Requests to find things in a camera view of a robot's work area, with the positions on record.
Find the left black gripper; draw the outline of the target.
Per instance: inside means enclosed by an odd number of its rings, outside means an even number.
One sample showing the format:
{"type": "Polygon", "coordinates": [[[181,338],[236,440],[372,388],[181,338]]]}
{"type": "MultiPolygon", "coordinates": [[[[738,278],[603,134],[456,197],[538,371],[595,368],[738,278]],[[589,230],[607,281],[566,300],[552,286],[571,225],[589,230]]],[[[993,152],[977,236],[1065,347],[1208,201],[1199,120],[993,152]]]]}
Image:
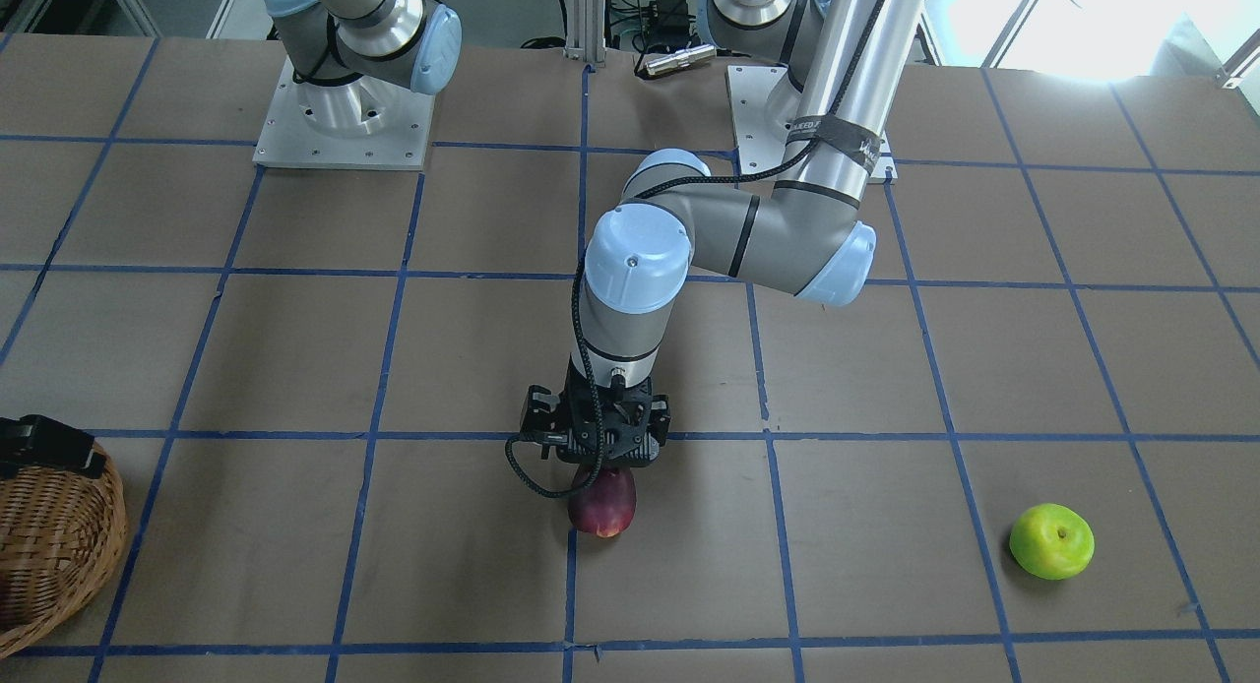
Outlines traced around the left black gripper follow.
{"type": "Polygon", "coordinates": [[[558,447],[562,462],[593,465],[600,441],[604,466],[646,468],[662,454],[670,422],[667,396],[654,392],[651,378],[609,388],[590,384],[580,369],[570,368],[561,396],[527,387],[519,435],[539,445],[541,457],[558,447]]]}

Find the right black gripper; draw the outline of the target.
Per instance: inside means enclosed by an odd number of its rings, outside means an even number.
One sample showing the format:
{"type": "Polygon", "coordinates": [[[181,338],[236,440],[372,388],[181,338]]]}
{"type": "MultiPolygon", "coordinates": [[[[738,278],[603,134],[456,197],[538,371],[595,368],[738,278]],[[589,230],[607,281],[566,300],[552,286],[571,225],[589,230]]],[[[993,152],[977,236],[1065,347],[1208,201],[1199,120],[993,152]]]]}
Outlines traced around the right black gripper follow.
{"type": "Polygon", "coordinates": [[[101,478],[106,455],[94,449],[94,436],[54,421],[47,415],[1,418],[1,478],[15,478],[21,468],[40,466],[101,478]]]}

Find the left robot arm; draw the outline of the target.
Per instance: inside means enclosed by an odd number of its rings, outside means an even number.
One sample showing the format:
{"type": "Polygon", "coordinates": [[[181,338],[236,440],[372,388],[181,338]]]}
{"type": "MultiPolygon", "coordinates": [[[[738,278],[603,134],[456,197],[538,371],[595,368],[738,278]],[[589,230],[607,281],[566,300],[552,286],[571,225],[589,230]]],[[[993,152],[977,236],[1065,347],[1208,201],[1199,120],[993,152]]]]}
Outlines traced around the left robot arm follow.
{"type": "Polygon", "coordinates": [[[854,301],[877,244],[856,213],[926,1],[699,0],[703,40],[784,67],[781,146],[769,170],[740,175],[718,176],[680,149],[639,163],[573,278],[564,387],[530,387],[513,444],[570,464],[651,462],[669,413],[650,373],[693,268],[823,305],[854,301]]]}

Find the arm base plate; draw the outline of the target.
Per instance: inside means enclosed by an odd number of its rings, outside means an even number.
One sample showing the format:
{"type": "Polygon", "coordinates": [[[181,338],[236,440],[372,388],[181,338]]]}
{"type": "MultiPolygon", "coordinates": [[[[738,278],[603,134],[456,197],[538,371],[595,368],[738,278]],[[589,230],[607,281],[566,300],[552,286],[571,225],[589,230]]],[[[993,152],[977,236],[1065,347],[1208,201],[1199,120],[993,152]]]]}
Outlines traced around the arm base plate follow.
{"type": "Polygon", "coordinates": [[[788,67],[733,66],[727,68],[730,118],[736,140],[736,166],[741,175],[770,170],[784,161],[782,147],[791,139],[833,139],[861,142],[859,163],[867,168],[869,184],[896,181],[895,155],[882,135],[869,142],[873,130],[861,123],[804,122],[799,113],[801,91],[793,86],[788,67]]]}
{"type": "Polygon", "coordinates": [[[423,170],[435,96],[362,78],[318,87],[284,60],[253,163],[286,170],[423,170]]]}

